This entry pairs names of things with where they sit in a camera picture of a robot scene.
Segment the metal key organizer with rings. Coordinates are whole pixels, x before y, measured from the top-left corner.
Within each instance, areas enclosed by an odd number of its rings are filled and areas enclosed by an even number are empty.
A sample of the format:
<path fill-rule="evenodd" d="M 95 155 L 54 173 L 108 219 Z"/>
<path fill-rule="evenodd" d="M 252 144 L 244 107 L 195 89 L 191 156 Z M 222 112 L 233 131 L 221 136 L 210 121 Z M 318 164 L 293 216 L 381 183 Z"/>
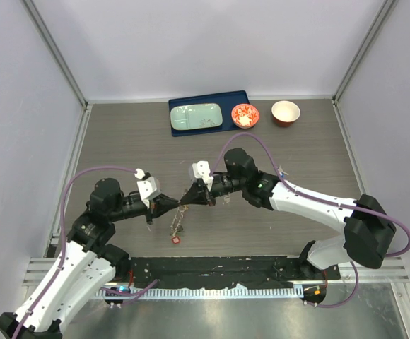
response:
<path fill-rule="evenodd" d="M 182 221 L 188 209 L 188 205 L 180 204 L 175 211 L 174 218 L 170 225 L 170 238 L 174 245 L 178 245 L 181 242 L 179 233 L 183 232 Z"/>

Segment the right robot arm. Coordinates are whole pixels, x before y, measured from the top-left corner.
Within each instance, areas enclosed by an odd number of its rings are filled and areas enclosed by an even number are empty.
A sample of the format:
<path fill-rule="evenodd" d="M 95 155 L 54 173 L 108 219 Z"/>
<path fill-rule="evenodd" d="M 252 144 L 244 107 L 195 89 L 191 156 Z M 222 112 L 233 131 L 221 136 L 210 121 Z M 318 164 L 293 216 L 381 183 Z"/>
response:
<path fill-rule="evenodd" d="M 324 269 L 354 261 L 366 268 L 381 267 L 396 227 L 384 219 L 385 211 L 372 196 L 338 198 L 320 194 L 259 170 L 242 148 L 228 150 L 225 172 L 211 173 L 207 161 L 192 164 L 192 185 L 181 198 L 182 205 L 216 204 L 216 199 L 234 192 L 256 208 L 303 216 L 332 228 L 337 236 L 312 240 L 301 252 L 299 273 L 316 278 Z"/>

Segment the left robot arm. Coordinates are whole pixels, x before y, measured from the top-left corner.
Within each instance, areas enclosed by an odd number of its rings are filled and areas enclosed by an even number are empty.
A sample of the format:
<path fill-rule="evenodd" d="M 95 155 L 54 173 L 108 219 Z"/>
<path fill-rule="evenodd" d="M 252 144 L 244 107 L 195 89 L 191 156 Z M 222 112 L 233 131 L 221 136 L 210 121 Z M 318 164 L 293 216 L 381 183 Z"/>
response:
<path fill-rule="evenodd" d="M 86 210 L 63 235 L 63 249 L 29 298 L 14 312 L 0 315 L 5 338 L 62 338 L 88 300 L 105 284 L 123 281 L 129 254 L 109 243 L 115 223 L 143 216 L 147 223 L 179 206 L 160 192 L 158 180 L 147 177 L 125 195 L 116 179 L 95 184 Z"/>

